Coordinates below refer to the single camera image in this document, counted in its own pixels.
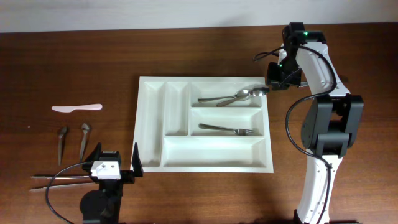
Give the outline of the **white cutlery tray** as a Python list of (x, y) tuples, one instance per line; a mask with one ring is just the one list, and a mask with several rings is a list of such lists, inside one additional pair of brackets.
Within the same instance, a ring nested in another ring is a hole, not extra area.
[[(261, 77), (140, 77), (134, 143), (145, 172), (274, 171), (266, 96), (199, 103), (265, 84)], [(255, 130), (254, 136), (200, 123)]]

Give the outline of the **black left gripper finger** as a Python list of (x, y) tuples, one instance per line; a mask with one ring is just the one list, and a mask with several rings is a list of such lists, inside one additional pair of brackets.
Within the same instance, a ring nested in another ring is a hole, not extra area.
[(134, 143), (132, 150), (131, 166), (135, 177), (142, 177), (144, 175), (142, 163), (139, 157), (138, 144), (136, 142)]
[(90, 155), (86, 158), (85, 162), (97, 161), (101, 155), (101, 143), (99, 142)]

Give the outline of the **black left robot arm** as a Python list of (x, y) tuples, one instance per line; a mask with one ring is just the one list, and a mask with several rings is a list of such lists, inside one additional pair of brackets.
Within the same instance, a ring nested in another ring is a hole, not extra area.
[(135, 182), (132, 170), (121, 170), (118, 151), (103, 151), (98, 143), (82, 169), (99, 189), (86, 193), (80, 201), (83, 223), (118, 224), (124, 184)]

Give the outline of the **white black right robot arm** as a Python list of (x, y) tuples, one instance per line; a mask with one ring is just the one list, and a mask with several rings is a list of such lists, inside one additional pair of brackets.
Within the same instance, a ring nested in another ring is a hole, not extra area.
[(141, 77), (131, 162), (147, 172), (273, 171), (266, 95), (310, 88), (295, 147), (307, 157), (294, 223), (328, 223), (339, 165), (354, 144), (364, 101), (342, 84), (320, 31), (292, 22), (264, 78)]

